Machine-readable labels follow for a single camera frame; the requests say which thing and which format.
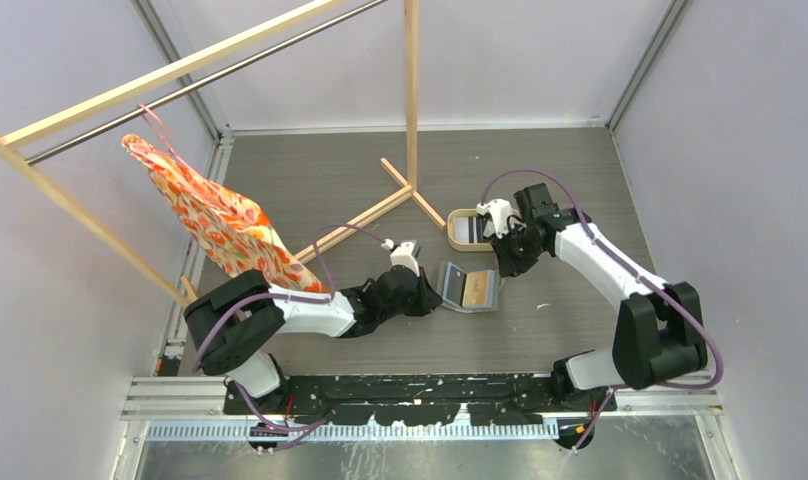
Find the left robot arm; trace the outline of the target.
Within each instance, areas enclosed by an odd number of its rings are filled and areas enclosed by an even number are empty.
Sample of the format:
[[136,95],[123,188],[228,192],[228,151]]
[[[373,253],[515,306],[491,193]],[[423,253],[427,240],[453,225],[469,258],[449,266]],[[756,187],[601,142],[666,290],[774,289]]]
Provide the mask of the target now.
[[250,270],[193,301],[183,317],[196,348],[192,368],[238,382],[253,406],[273,414],[287,398],[282,371],[263,349],[273,336],[356,338],[398,316],[427,316],[441,303],[424,271],[404,266],[333,294],[272,285]]

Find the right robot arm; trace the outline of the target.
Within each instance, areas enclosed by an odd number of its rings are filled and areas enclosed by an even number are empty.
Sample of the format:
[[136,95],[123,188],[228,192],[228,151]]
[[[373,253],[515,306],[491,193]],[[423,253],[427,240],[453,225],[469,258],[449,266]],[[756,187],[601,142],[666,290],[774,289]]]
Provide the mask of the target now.
[[476,207],[501,277],[518,277],[547,254],[574,268],[617,314],[612,344],[558,360],[549,379],[551,397],[576,410],[592,390],[664,384],[708,363],[697,290],[649,273],[616,248],[575,206],[561,208],[548,187],[515,192]]

